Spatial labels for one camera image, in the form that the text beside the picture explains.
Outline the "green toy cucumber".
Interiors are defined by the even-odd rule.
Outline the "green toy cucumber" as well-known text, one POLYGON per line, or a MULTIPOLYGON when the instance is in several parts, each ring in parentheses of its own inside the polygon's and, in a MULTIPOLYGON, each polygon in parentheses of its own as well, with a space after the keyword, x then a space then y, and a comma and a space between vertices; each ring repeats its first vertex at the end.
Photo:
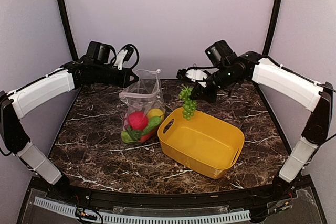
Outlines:
POLYGON ((161 117, 154 116, 148 120, 147 126, 143 129, 142 133, 144 135, 149 134, 152 130, 158 127, 161 124, 161 117))

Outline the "green toy grapes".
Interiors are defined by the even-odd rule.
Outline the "green toy grapes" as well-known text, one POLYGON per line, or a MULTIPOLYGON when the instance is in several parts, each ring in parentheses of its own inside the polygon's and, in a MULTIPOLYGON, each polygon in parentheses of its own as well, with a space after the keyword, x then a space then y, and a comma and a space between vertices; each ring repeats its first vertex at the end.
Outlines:
POLYGON ((178 95, 178 98, 183 101, 182 114, 186 120, 190 120, 191 117, 194 116, 197 107, 197 102, 190 97, 192 90, 193 88, 182 84, 181 91, 178 95))

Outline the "orange toy carrot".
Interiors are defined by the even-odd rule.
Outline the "orange toy carrot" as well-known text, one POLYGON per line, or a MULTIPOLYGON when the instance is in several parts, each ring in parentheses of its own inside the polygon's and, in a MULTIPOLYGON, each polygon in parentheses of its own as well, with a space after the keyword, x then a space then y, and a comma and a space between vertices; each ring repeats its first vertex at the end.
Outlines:
POLYGON ((154 134, 156 134, 157 130, 153 130, 151 132, 149 132, 148 134, 146 135, 143 135, 141 138, 140 138, 140 143, 143 143, 143 142, 146 142, 148 139, 150 139, 154 134))

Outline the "yellow plastic basket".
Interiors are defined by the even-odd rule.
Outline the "yellow plastic basket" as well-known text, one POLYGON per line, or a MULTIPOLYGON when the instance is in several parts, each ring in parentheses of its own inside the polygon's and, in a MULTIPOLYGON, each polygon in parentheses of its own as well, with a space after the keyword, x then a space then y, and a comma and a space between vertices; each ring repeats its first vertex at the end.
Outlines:
POLYGON ((239 128, 200 111, 187 120, 183 108, 166 117, 157 135, 166 156, 212 179, 235 165, 245 142, 239 128))

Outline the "green toy leafy vegetable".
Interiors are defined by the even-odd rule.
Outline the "green toy leafy vegetable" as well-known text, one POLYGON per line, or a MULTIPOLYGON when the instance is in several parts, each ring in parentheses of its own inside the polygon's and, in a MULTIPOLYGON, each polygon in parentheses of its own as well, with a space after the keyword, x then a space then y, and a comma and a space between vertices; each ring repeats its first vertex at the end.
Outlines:
POLYGON ((141 130, 133 130, 130 126, 127 128, 127 133, 131 137, 131 139, 135 142, 139 142, 142 137, 141 130))

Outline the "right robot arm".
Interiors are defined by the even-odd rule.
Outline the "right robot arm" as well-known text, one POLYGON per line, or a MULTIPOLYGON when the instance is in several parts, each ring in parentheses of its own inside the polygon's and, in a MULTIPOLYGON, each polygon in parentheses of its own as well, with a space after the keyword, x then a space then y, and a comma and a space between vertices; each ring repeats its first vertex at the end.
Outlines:
POLYGON ((280 199, 288 191, 288 184, 308 165, 321 145, 331 140, 329 129, 332 120, 333 86, 302 76, 274 61, 270 56, 248 51, 240 56, 221 40, 205 51, 212 63, 213 73, 207 67, 187 68, 186 77, 196 83, 190 98, 216 101, 218 90, 224 90, 238 82, 250 81, 269 87, 296 101, 310 116, 301 133, 300 140, 279 170, 278 178, 268 188, 273 200, 280 199))

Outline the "yellow toy apple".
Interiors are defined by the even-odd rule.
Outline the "yellow toy apple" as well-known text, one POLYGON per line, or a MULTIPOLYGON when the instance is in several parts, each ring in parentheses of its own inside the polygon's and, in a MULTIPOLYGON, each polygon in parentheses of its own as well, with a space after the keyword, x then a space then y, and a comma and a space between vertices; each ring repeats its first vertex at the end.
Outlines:
POLYGON ((159 108, 153 108, 153 109, 151 109, 147 113, 146 116, 147 116, 148 119, 151 119, 151 118, 153 118, 155 116, 158 116, 160 118, 160 120, 163 121, 163 119, 164 119, 164 112, 161 109, 159 109, 159 108))

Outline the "clear zip top bag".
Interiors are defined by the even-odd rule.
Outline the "clear zip top bag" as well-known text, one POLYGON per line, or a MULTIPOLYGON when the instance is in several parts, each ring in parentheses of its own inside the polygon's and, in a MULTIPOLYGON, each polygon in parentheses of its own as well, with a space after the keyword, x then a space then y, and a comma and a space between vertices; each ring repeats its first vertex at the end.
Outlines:
MULTIPOLYGON (((133 112, 141 111, 147 115, 151 109, 159 108, 164 112, 165 117, 166 109, 163 99, 161 81, 159 78, 161 69, 156 69, 154 71, 140 69, 135 73, 139 76, 138 82, 125 88, 119 94, 121 102, 127 106, 127 112, 123 118, 122 131, 127 131, 127 128, 130 126, 128 123, 128 116, 133 112)), ((140 141, 134 141, 133 144, 129 145, 138 144, 142 143, 140 143, 140 141)))

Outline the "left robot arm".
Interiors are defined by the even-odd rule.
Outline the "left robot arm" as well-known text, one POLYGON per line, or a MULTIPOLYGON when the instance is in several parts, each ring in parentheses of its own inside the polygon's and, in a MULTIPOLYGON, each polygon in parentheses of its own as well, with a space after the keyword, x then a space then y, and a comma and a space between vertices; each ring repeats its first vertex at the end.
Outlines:
POLYGON ((126 44, 118 52, 112 45, 89 43, 79 60, 61 65, 53 72, 9 93, 1 91, 1 138, 8 153, 18 157, 32 171, 54 186, 54 193, 63 201, 74 197, 69 179, 32 143, 21 120, 31 111, 55 97, 92 84, 126 88, 138 81, 135 66, 124 67, 132 55, 140 60, 138 49, 126 44))

